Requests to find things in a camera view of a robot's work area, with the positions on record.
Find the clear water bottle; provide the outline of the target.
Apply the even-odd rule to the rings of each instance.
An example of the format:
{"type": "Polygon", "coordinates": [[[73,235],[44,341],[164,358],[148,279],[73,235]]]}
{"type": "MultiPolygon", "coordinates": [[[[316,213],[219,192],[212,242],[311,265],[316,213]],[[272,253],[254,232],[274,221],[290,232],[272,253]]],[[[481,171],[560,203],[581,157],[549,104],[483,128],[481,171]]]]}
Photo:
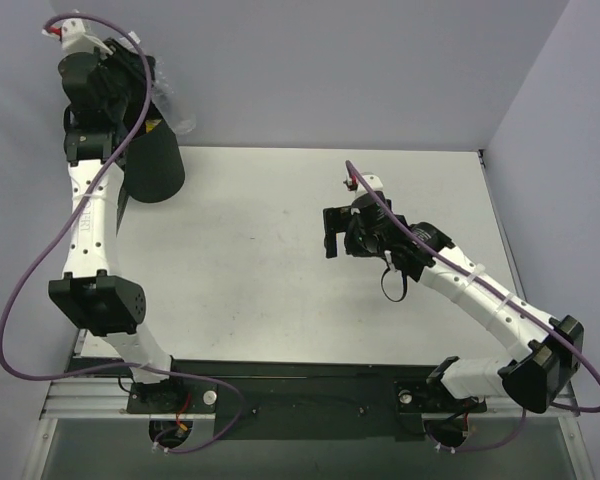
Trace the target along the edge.
{"type": "Polygon", "coordinates": [[[152,101],[176,136],[186,136],[196,127],[193,107],[167,75],[168,69],[159,56],[155,58],[152,101]]]}

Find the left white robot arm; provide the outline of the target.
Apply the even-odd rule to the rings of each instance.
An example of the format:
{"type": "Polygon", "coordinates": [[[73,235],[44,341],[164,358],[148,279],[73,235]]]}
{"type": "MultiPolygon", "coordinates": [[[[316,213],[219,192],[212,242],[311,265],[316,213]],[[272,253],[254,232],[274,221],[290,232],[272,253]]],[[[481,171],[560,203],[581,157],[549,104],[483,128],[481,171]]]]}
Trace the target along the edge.
{"type": "Polygon", "coordinates": [[[80,329],[103,339],[129,363],[133,380],[152,386],[161,410],[180,408],[184,384],[167,373],[171,357],[145,324],[143,288],[122,275],[117,234],[125,154],[138,129],[124,117],[141,81],[114,62],[114,50],[83,35],[62,43],[58,70],[69,99],[65,153],[72,191],[70,248],[62,277],[48,285],[53,303],[80,329]]]}

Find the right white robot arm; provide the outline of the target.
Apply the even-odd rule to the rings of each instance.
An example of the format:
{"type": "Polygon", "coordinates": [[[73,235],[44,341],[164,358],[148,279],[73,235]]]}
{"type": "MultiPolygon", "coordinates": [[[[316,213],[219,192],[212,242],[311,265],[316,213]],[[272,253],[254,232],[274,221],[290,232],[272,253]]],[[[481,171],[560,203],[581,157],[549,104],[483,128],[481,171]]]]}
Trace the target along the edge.
{"type": "Polygon", "coordinates": [[[434,225],[409,224],[404,216],[392,221],[367,194],[350,206],[324,209],[323,223],[327,257],[336,257],[342,234],[348,255],[380,258],[404,281],[437,291],[505,348],[499,357],[447,358],[427,380],[433,406],[448,409],[470,397],[509,397],[524,409],[543,413],[579,369],[575,355],[583,346],[584,327],[578,320],[558,320],[528,305],[434,225]]]}

